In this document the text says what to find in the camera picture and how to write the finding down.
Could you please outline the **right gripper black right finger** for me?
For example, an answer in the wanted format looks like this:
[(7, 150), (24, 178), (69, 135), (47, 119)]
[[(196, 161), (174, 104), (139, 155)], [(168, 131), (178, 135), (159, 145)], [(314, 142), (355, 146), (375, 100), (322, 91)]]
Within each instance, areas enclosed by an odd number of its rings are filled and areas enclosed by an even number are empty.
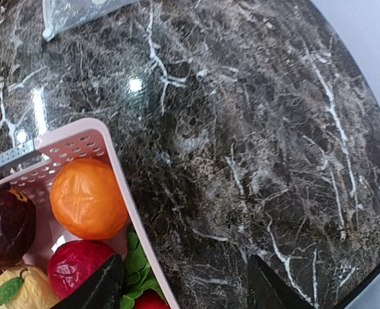
[(313, 309), (264, 262), (252, 255), (247, 260), (247, 307), (264, 309)]

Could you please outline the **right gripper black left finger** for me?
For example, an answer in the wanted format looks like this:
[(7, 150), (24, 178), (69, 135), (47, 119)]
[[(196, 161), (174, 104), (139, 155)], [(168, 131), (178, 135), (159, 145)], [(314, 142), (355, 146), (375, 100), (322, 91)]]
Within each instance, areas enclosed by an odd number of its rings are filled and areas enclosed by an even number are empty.
[(114, 254), (74, 293), (54, 305), (52, 309), (120, 308), (123, 280), (122, 256)]

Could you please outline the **red toy pomegranate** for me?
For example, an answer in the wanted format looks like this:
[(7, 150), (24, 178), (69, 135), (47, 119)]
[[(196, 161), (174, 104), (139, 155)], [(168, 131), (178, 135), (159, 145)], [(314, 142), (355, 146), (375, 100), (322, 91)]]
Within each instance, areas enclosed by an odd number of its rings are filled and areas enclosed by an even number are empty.
[(116, 252), (99, 241), (77, 240), (61, 245), (48, 263), (52, 290), (65, 299)]

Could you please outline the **red toy tomato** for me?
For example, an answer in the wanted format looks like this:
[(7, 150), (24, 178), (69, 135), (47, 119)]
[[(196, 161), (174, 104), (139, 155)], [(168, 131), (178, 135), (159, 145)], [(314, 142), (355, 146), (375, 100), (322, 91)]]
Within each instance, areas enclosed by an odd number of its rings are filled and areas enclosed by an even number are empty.
[(135, 300), (133, 309), (170, 309), (170, 307), (155, 291), (148, 290)]

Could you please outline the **yellow toy pear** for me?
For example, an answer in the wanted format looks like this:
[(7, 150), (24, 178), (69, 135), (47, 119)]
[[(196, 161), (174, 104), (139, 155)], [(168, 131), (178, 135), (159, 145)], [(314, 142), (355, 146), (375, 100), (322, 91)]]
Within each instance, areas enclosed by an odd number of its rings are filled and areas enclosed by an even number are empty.
[(0, 275), (0, 308), (51, 308), (59, 301), (48, 276), (35, 266), (17, 265)]

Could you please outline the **dark purple toy onion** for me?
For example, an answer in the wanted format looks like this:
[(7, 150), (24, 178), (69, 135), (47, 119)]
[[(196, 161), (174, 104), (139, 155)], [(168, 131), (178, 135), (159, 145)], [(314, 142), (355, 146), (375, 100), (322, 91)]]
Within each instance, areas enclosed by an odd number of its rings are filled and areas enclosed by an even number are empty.
[(36, 207), (9, 183), (0, 187), (0, 267), (17, 264), (35, 239)]

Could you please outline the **clear zip top bag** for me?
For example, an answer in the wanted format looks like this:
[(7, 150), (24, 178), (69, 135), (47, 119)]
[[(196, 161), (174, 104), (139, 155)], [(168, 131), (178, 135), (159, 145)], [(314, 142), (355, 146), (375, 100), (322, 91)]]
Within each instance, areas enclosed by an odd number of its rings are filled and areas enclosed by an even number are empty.
[(52, 40), (58, 33), (98, 19), (134, 0), (43, 0), (43, 38)]

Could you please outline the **green toy leaf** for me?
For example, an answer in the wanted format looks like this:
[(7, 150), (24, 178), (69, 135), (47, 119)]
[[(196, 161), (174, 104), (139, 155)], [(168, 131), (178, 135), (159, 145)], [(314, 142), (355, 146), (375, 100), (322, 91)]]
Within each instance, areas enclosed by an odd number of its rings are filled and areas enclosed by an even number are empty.
[(127, 239), (128, 251), (124, 260), (120, 308), (133, 308), (135, 300), (148, 290), (155, 291), (166, 302), (138, 235), (132, 227), (128, 230)]

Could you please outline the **orange toy fruit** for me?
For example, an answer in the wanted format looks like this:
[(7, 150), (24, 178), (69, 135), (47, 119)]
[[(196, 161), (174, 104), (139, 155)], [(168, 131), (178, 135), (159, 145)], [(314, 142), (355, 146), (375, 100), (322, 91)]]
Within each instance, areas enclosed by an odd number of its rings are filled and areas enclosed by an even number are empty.
[(55, 219), (81, 239), (111, 239), (128, 220), (113, 169), (92, 158), (77, 159), (62, 168), (53, 181), (50, 204)]

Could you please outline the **pink perforated plastic basket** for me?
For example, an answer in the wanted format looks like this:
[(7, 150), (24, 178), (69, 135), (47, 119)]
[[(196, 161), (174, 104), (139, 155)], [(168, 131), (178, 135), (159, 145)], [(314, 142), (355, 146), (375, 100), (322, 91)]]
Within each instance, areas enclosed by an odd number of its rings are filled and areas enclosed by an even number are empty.
[(0, 173), (0, 186), (11, 183), (21, 188), (38, 208), (38, 235), (24, 261), (44, 268), (58, 245), (57, 239), (75, 239), (55, 221), (47, 193), (54, 178), (67, 163), (77, 158), (97, 158), (113, 169), (129, 213), (128, 223), (138, 235), (168, 305), (178, 308), (179, 304), (142, 224), (107, 126), (96, 118), (82, 118), (32, 140), (40, 154)]

